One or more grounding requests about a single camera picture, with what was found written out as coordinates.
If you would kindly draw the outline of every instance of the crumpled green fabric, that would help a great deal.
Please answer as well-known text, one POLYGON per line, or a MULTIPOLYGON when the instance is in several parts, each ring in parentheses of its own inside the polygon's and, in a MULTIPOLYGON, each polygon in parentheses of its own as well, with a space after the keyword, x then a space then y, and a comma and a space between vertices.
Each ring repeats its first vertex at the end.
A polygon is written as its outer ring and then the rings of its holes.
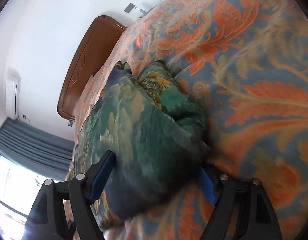
POLYGON ((204 111, 182 94, 162 61, 134 77, 118 62, 79 134, 74 173, 85 173, 106 150, 113 169, 92 211, 102 229, 168 200, 206 158, 204 111))

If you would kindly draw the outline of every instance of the camouflage patterned cloth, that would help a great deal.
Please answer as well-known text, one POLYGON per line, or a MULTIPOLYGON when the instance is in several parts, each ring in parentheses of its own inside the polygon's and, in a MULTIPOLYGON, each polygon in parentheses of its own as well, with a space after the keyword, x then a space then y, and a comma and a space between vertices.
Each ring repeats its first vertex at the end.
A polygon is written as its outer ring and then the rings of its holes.
POLYGON ((85 173, 106 150, 116 154, 92 210, 103 229, 162 203, 207 157, 206 116, 178 90, 162 61, 134 77, 118 62, 78 137, 74 173, 85 173))

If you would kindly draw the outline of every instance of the gray curtain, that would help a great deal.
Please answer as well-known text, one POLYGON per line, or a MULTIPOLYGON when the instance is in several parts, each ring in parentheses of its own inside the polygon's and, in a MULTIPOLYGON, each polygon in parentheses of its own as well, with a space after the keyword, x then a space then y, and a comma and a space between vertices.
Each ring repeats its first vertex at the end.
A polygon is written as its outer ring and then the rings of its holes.
POLYGON ((8 118, 0 128, 0 154, 51 179, 63 181, 74 142, 8 118))

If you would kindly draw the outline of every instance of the metal pin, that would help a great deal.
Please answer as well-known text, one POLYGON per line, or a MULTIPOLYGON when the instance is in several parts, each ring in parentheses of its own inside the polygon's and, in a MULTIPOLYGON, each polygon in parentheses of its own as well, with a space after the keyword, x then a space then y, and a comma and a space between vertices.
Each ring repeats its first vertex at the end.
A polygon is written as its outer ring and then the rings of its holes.
POLYGON ((85 174, 83 174, 83 173, 80 173, 80 174, 78 174, 77 176, 76 176, 76 179, 78 179, 78 180, 82 180, 82 179, 84 179, 85 178, 85 174))
POLYGON ((46 186, 48 186, 48 185, 50 185, 50 184, 52 184, 52 180, 51 179, 46 179, 45 180, 45 182, 44 182, 44 184, 46 185, 46 186))
POLYGON ((222 174, 222 175, 220 175, 220 179, 221 179, 221 180, 228 180, 229 177, 228 177, 228 175, 226 175, 226 174, 222 174))
POLYGON ((259 184, 261 184, 261 181, 259 179, 253 179, 253 184, 259 185, 259 184))

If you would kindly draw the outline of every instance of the floral bedspread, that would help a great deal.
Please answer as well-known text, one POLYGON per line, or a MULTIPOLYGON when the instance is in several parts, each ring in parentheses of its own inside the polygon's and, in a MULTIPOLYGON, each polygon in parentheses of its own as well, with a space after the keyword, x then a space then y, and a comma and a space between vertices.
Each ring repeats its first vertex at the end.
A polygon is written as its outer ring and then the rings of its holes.
MULTIPOLYGON (((308 219, 308 21, 294 0, 167 0, 131 25, 88 82, 76 138, 112 67, 161 59, 208 114, 207 161, 259 178, 285 240, 308 219)), ((199 239, 213 206, 196 184, 106 232, 108 239, 199 239)), ((235 229, 232 220, 228 235, 235 229)))

